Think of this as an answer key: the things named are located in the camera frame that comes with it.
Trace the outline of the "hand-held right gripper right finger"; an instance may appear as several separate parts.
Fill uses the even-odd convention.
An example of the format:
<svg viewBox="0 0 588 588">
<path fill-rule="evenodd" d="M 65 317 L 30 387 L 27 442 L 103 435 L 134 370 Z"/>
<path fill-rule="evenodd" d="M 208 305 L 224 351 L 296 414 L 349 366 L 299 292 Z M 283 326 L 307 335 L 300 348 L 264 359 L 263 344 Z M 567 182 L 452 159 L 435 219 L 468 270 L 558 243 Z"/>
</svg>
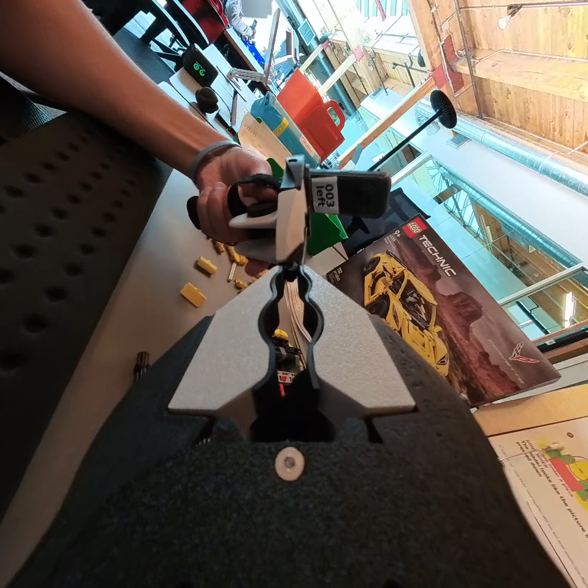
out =
<svg viewBox="0 0 588 588">
<path fill-rule="evenodd" d="M 321 412 L 411 412 L 416 404 L 368 313 L 314 270 L 300 268 L 307 371 Z"/>
</svg>

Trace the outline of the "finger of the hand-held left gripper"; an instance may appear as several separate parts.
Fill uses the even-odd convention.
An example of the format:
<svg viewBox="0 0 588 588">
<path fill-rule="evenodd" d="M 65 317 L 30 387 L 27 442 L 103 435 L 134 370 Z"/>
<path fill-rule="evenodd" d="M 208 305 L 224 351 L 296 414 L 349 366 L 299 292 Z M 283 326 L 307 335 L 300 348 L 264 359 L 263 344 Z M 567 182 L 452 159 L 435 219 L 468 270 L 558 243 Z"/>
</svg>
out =
<svg viewBox="0 0 588 588">
<path fill-rule="evenodd" d="M 249 260 L 258 260 L 266 264 L 277 264 L 275 256 L 275 238 L 256 238 L 237 243 L 235 251 Z"/>
<path fill-rule="evenodd" d="M 278 265 L 301 265 L 306 257 L 308 207 L 304 187 L 281 192 L 277 199 L 275 259 Z"/>
</svg>

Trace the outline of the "pile of yellow black lego pieces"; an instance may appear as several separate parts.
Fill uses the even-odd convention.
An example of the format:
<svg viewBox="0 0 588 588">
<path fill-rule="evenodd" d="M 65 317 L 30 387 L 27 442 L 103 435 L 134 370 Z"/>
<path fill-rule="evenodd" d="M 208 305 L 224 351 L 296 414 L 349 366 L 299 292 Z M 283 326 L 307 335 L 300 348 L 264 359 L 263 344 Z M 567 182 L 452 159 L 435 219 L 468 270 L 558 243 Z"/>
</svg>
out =
<svg viewBox="0 0 588 588">
<path fill-rule="evenodd" d="M 211 239 L 210 242 L 217 254 L 225 254 L 228 257 L 230 268 L 227 276 L 227 282 L 231 284 L 238 293 L 246 290 L 249 286 L 268 273 L 269 269 L 264 269 L 258 272 L 256 275 L 252 276 L 249 281 L 239 279 L 239 277 L 236 275 L 237 268 L 245 268 L 249 263 L 249 260 L 244 255 L 237 253 L 235 248 L 231 245 L 227 245 L 213 239 Z"/>
</svg>

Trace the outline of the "lego car chassis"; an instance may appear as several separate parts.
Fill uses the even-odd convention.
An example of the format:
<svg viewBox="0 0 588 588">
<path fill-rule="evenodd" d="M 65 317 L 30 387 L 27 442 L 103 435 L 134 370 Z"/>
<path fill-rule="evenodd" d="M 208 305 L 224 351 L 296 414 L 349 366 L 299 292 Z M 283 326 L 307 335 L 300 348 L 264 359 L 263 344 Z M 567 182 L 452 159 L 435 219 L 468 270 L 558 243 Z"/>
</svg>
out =
<svg viewBox="0 0 588 588">
<path fill-rule="evenodd" d="M 290 345 L 288 334 L 282 329 L 275 329 L 272 335 L 275 346 L 276 373 L 281 396 L 286 397 L 289 386 L 304 369 L 300 350 Z"/>
</svg>

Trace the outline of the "lego instruction booklet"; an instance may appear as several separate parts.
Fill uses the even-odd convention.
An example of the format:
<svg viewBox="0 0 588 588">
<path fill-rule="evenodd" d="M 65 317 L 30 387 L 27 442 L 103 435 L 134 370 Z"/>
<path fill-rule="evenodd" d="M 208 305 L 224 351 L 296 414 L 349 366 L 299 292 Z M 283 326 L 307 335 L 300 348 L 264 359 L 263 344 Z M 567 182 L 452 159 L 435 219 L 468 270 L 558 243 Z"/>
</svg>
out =
<svg viewBox="0 0 588 588">
<path fill-rule="evenodd" d="M 283 298 L 285 299 L 290 317 L 293 346 L 299 349 L 301 361 L 306 367 L 307 350 L 312 342 L 312 335 L 304 325 L 305 306 L 299 296 L 298 281 L 285 282 Z"/>
</svg>

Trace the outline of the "green plastic bin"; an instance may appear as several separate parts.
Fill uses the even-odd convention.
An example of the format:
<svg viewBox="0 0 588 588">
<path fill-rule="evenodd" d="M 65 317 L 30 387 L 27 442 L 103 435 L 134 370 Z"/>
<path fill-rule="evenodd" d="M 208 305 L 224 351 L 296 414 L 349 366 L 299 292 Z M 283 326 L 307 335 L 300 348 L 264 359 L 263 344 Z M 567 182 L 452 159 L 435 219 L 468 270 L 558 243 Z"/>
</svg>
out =
<svg viewBox="0 0 588 588">
<path fill-rule="evenodd" d="M 347 237 L 337 215 L 310 213 L 310 234 L 306 246 L 308 255 L 316 256 Z"/>
</svg>

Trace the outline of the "black mesh office chair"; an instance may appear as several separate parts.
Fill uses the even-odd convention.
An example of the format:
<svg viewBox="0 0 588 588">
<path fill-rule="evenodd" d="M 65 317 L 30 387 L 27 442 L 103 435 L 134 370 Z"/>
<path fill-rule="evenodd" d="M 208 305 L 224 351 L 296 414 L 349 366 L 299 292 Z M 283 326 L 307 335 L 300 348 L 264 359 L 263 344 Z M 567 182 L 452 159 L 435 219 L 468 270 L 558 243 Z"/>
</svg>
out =
<svg viewBox="0 0 588 588">
<path fill-rule="evenodd" d="M 430 218 L 430 215 L 416 206 L 404 191 L 398 188 L 391 191 L 389 206 L 382 217 L 369 219 L 340 216 L 339 220 L 347 234 L 347 239 L 342 241 L 347 257 L 352 257 L 418 215 L 423 219 Z"/>
</svg>

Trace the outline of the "black metal pole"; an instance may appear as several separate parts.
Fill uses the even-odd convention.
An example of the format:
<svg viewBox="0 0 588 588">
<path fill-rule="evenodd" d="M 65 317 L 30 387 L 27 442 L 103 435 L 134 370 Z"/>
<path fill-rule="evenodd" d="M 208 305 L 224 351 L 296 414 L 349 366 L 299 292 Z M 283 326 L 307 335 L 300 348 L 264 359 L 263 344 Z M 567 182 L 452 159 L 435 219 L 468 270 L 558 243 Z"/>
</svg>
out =
<svg viewBox="0 0 588 588">
<path fill-rule="evenodd" d="M 435 89 L 429 96 L 430 106 L 433 108 L 433 114 L 421 123 L 412 133 L 398 143 L 391 151 L 387 152 L 383 157 L 374 163 L 369 169 L 369 172 L 380 169 L 389 159 L 396 156 L 405 147 L 415 139 L 420 133 L 430 127 L 435 122 L 438 122 L 442 127 L 452 130 L 456 127 L 458 116 L 456 110 L 449 99 L 449 97 L 440 89 Z"/>
</svg>

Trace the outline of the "flat white paper bag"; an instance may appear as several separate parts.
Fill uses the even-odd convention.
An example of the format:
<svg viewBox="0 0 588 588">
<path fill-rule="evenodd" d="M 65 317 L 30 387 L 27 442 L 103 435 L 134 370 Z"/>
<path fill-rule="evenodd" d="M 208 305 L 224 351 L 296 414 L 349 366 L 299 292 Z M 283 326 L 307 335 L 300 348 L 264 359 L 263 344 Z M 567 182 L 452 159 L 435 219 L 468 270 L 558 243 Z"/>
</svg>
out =
<svg viewBox="0 0 588 588">
<path fill-rule="evenodd" d="M 246 149 L 254 150 L 265 159 L 273 159 L 280 167 L 284 168 L 286 160 L 291 157 L 278 137 L 265 125 L 255 119 L 250 112 L 244 115 L 239 131 L 239 143 Z"/>
</svg>

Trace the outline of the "blue plastic package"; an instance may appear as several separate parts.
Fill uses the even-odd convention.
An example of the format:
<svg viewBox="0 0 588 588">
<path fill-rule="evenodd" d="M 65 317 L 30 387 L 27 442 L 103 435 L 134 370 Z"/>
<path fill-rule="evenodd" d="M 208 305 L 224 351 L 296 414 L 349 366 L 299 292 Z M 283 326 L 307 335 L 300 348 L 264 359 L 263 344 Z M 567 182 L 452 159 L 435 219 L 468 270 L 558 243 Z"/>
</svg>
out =
<svg viewBox="0 0 588 588">
<path fill-rule="evenodd" d="M 250 109 L 255 119 L 260 119 L 293 156 L 303 155 L 309 166 L 319 167 L 320 157 L 308 138 L 271 92 L 256 99 Z"/>
</svg>

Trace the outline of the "blue wristband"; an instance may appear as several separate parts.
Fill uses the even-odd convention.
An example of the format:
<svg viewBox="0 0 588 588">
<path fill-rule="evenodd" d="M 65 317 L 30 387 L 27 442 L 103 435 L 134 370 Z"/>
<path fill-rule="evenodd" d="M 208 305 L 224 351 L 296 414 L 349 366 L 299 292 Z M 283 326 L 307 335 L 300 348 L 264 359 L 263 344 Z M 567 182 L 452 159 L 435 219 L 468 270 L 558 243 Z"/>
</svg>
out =
<svg viewBox="0 0 588 588">
<path fill-rule="evenodd" d="M 194 185 L 198 185 L 198 178 L 200 170 L 209 163 L 212 158 L 219 156 L 230 149 L 241 148 L 239 143 L 235 141 L 219 141 L 214 142 L 204 147 L 188 165 L 186 176 L 193 181 Z"/>
</svg>

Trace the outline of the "orange tote bag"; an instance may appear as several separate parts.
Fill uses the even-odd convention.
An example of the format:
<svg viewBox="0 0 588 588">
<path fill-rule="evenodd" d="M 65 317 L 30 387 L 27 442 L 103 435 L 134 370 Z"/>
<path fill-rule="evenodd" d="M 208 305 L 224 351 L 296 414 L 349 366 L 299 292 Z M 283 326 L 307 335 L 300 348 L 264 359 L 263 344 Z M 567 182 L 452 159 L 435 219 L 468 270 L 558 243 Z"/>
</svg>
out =
<svg viewBox="0 0 588 588">
<path fill-rule="evenodd" d="M 277 100 L 304 135 L 306 134 L 305 121 L 316 108 L 324 104 L 321 94 L 300 70 L 292 73 L 277 95 Z"/>
</svg>

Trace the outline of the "silver laptop stand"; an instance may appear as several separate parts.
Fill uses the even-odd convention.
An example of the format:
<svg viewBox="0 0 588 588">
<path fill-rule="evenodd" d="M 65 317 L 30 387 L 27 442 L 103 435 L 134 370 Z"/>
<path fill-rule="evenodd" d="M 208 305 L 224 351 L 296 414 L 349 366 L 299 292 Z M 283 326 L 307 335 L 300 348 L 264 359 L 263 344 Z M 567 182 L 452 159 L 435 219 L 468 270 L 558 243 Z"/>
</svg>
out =
<svg viewBox="0 0 588 588">
<path fill-rule="evenodd" d="M 224 30 L 224 37 L 229 41 L 231 47 L 237 52 L 242 58 L 243 62 L 247 65 L 247 68 L 231 68 L 225 74 L 226 79 L 233 84 L 238 86 L 238 79 L 244 80 L 245 82 L 255 82 L 261 84 L 266 91 L 272 91 L 272 84 L 270 81 L 270 74 L 273 67 L 273 56 L 276 45 L 276 37 L 278 32 L 278 26 L 281 18 L 281 9 L 277 8 L 270 26 L 268 47 L 264 56 L 264 65 L 260 66 L 257 60 L 254 59 L 250 50 L 246 48 L 243 40 L 239 35 L 232 29 L 226 28 Z"/>
</svg>

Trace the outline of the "printed instruction sheet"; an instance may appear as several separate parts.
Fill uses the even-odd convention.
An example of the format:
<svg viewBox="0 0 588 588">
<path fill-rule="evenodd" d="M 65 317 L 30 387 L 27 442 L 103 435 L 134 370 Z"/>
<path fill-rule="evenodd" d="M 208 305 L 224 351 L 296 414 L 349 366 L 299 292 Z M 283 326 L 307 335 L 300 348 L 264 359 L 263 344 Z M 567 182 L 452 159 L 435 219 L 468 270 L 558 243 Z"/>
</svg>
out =
<svg viewBox="0 0 588 588">
<path fill-rule="evenodd" d="M 587 417 L 489 441 L 552 562 L 570 587 L 587 587 Z"/>
</svg>

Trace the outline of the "black mesh chair seat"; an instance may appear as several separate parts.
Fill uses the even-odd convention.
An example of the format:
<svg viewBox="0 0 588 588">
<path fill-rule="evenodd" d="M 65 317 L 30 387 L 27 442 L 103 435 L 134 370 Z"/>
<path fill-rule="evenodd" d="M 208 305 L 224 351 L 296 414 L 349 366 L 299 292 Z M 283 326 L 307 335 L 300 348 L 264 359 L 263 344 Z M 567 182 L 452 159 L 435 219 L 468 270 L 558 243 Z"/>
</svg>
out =
<svg viewBox="0 0 588 588">
<path fill-rule="evenodd" d="M 1 145 L 65 113 L 31 98 L 38 97 L 27 87 L 1 73 Z"/>
</svg>

